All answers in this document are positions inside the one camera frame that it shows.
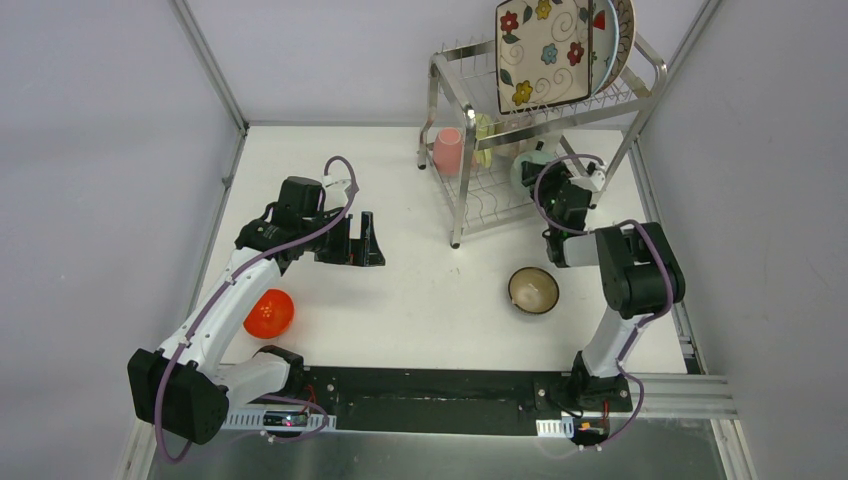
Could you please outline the pink cup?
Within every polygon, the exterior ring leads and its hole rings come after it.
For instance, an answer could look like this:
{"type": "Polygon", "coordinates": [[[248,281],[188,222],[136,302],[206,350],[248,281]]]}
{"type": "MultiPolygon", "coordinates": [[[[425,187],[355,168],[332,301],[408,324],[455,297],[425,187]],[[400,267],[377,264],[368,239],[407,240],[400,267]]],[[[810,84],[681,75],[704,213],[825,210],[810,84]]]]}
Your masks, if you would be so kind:
{"type": "Polygon", "coordinates": [[[441,129],[433,145],[432,159],[436,170],[445,176],[455,177],[461,169],[464,148],[462,132],[454,127],[441,129]]]}

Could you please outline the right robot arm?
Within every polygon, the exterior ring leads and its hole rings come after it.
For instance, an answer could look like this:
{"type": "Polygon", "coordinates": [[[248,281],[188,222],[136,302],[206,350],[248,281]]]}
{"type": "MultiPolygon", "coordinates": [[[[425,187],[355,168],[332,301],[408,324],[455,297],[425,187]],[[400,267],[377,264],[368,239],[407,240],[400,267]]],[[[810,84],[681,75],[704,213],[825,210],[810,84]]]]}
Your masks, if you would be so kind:
{"type": "Polygon", "coordinates": [[[567,157],[532,154],[515,161],[516,183],[547,224],[542,237],[558,268],[594,266],[607,307],[571,370],[549,388],[549,402],[575,414],[630,408],[624,364],[643,331],[682,301],[685,278],[660,224],[624,220],[587,230],[593,193],[567,157]]]}

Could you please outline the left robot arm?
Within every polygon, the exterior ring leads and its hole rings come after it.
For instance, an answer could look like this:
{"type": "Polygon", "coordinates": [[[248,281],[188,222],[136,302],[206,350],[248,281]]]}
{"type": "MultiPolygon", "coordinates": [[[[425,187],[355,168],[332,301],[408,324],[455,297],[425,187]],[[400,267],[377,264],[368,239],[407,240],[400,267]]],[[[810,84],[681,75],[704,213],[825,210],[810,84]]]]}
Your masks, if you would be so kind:
{"type": "Polygon", "coordinates": [[[373,215],[361,214],[350,235],[353,179],[290,176],[264,214],[243,226],[211,292],[154,351],[138,349],[127,366],[136,416],[158,435],[209,442],[231,411],[270,394],[281,404],[305,390],[301,355],[265,346],[226,367],[222,358],[261,297],[304,253],[325,264],[377,267],[385,263],[373,215]]]}

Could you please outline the mint green bowl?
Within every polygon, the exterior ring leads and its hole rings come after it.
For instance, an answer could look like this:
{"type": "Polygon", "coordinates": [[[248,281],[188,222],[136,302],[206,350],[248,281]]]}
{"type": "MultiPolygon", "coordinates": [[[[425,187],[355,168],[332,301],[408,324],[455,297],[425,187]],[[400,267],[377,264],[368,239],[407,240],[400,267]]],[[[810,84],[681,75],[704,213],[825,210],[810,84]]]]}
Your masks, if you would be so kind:
{"type": "Polygon", "coordinates": [[[530,186],[541,170],[555,159],[554,155],[541,151],[527,151],[518,155],[510,170],[510,184],[513,192],[521,198],[530,195],[530,186]]]}

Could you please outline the brown rim petal pattern plate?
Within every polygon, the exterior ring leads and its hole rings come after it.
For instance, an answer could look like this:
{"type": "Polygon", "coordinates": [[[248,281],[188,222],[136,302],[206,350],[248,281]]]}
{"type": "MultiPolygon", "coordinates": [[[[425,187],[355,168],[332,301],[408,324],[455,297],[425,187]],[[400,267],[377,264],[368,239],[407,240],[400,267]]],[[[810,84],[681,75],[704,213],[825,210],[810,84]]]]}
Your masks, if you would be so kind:
{"type": "Polygon", "coordinates": [[[617,15],[619,40],[615,52],[614,63],[603,89],[611,86],[621,75],[635,43],[636,21],[635,8],[632,0],[615,0],[613,7],[617,15]]]}

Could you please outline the watermelon pattern round plate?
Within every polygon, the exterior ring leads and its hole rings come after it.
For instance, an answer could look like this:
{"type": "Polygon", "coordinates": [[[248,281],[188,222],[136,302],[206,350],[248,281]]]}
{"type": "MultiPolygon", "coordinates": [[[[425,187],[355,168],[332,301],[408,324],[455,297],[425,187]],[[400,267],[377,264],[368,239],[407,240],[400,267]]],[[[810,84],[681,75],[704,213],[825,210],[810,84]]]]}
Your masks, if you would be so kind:
{"type": "Polygon", "coordinates": [[[609,78],[619,42],[618,15],[611,0],[591,3],[590,26],[592,33],[591,94],[599,93],[609,78]]]}

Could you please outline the square floral plate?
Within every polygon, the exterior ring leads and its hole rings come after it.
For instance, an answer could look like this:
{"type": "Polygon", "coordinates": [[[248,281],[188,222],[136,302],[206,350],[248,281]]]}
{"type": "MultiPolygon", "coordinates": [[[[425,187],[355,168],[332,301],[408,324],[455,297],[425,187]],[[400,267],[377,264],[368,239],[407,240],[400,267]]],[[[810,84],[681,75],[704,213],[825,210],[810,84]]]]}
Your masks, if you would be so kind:
{"type": "Polygon", "coordinates": [[[589,1],[511,0],[495,9],[502,115],[585,100],[592,91],[589,1]]]}

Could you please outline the white ribbed mug black handle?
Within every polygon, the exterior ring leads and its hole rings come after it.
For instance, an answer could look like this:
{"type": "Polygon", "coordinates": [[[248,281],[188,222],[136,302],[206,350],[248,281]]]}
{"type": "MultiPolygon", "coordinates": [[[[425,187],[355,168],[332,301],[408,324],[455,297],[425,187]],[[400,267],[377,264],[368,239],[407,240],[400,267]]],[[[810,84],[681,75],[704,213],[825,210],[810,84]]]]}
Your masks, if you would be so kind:
{"type": "Polygon", "coordinates": [[[533,151],[541,151],[554,156],[558,155],[560,149],[560,140],[562,132],[549,132],[544,135],[533,137],[530,141],[530,147],[533,151]]]}

